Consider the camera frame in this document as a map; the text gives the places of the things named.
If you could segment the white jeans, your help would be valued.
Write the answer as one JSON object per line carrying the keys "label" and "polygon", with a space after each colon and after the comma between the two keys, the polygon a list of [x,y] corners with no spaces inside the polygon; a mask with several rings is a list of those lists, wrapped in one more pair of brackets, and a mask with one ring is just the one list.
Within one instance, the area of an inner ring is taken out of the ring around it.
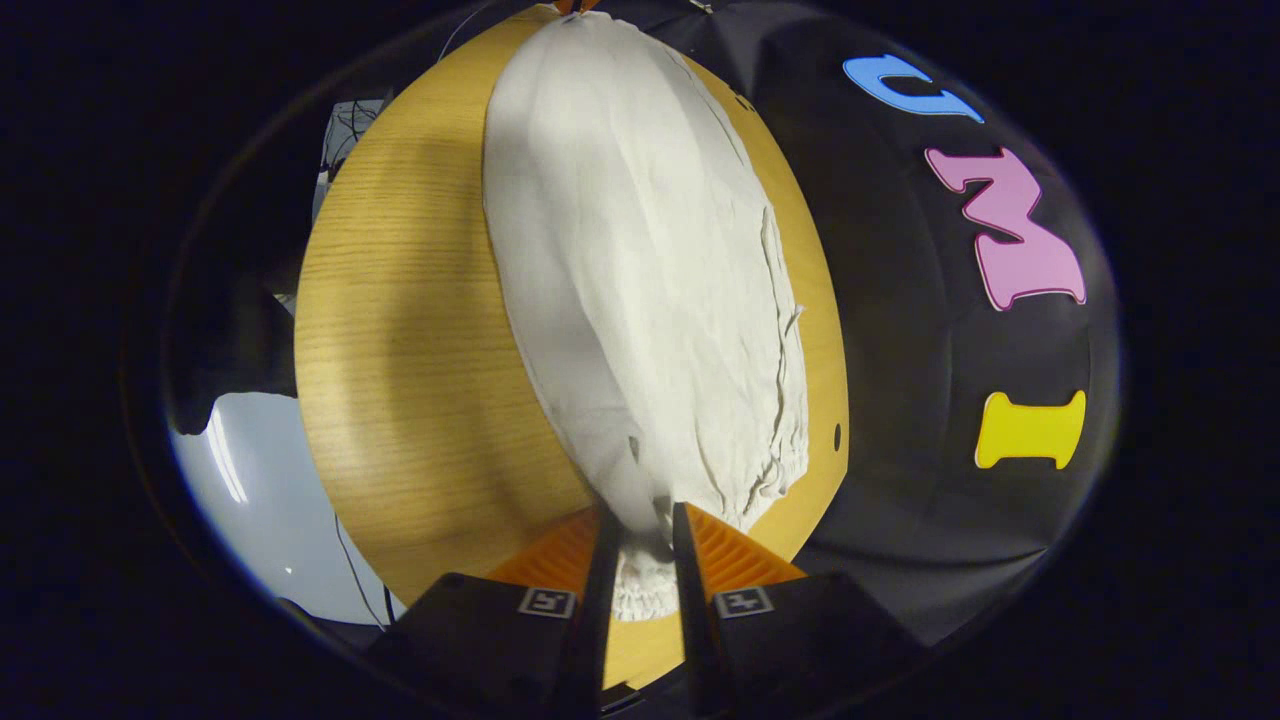
{"label": "white jeans", "polygon": [[612,611],[667,618],[673,505],[750,530],[808,470],[803,307],[774,205],[684,55],[604,12],[520,45],[483,150],[515,342],[623,528]]}

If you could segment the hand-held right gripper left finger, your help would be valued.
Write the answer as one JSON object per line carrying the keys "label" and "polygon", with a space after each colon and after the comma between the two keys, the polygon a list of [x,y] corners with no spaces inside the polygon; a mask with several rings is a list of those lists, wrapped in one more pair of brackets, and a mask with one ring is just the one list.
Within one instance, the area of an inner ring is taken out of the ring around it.
{"label": "hand-held right gripper left finger", "polygon": [[621,528],[562,518],[485,577],[442,575],[376,641],[376,667],[451,716],[596,716]]}

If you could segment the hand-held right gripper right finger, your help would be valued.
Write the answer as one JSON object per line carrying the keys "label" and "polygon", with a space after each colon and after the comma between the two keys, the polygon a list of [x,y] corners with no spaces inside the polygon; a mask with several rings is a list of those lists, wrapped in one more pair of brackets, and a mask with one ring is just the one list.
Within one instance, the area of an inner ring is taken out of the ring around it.
{"label": "hand-held right gripper right finger", "polygon": [[829,717],[931,659],[849,575],[809,575],[691,503],[673,510],[696,716]]}

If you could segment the black backdrop cloth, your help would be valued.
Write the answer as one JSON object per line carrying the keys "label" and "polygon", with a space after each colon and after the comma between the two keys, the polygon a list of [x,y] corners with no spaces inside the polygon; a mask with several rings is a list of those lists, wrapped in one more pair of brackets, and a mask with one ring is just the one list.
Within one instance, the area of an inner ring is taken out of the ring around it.
{"label": "black backdrop cloth", "polygon": [[844,334],[847,473],[800,557],[920,642],[972,632],[1060,551],[1121,414],[1103,245],[1053,163],[952,72],[817,0],[635,17],[760,115]]}

